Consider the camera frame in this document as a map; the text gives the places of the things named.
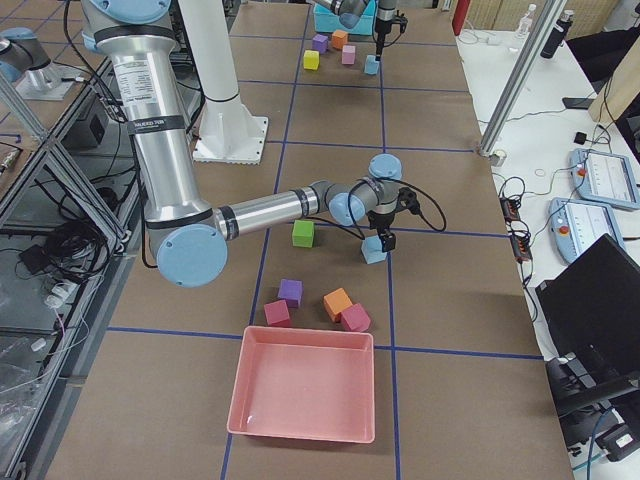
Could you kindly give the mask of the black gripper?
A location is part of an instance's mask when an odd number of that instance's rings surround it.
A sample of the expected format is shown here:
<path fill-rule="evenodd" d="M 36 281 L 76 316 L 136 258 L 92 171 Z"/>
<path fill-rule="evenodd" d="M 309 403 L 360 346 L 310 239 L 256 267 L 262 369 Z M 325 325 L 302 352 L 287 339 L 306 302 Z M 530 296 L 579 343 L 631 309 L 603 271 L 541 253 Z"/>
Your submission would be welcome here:
<path fill-rule="evenodd" d="M 378 213 L 373 210 L 368 212 L 369 229 L 377 232 L 382 252 L 391 252 L 396 248 L 396 235 L 391 232 L 394 220 L 394 212 Z"/>
<path fill-rule="evenodd" d="M 379 61 L 384 52 L 384 45 L 387 35 L 391 32 L 391 22 L 387 20 L 376 19 L 374 24 L 374 37 L 376 43 L 375 59 Z"/>

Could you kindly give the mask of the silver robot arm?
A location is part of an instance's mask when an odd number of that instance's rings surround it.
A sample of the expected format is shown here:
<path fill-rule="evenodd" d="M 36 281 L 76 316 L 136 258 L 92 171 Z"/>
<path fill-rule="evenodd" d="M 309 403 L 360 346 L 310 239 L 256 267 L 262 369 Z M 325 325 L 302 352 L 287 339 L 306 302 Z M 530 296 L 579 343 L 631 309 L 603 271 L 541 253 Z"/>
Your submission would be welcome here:
<path fill-rule="evenodd" d="M 314 4 L 326 8 L 336 15 L 340 24 L 347 28 L 357 25 L 370 0 L 315 0 Z M 403 35 L 408 20 L 397 9 L 397 2 L 392 0 L 378 1 L 375 9 L 375 21 L 373 25 L 373 38 L 376 46 L 375 59 L 380 62 L 383 52 L 387 47 L 386 37 L 391 33 L 394 25 L 399 25 Z"/>
<path fill-rule="evenodd" d="M 376 155 L 367 174 L 351 185 L 317 181 L 217 208 L 203 199 L 195 162 L 258 163 L 268 121 L 241 100 L 222 4 L 183 1 L 179 9 L 204 96 L 196 142 L 188 137 L 189 116 L 170 62 L 178 41 L 169 3 L 82 5 L 86 45 L 113 65 L 146 187 L 143 223 L 159 272 L 180 287 L 203 286 L 222 272 L 231 240 L 322 212 L 343 226 L 367 219 L 379 249 L 392 251 L 402 166 L 390 154 Z"/>

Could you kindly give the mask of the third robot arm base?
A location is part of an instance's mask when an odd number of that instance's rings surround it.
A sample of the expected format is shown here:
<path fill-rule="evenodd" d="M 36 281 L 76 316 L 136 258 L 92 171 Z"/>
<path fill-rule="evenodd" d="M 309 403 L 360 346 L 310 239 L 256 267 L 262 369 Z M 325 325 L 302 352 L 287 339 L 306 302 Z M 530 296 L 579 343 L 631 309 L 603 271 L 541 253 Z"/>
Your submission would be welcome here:
<path fill-rule="evenodd" d="M 35 33 L 26 27 L 1 32 L 1 74 L 25 100 L 62 101 L 70 89 L 62 70 L 45 51 Z"/>

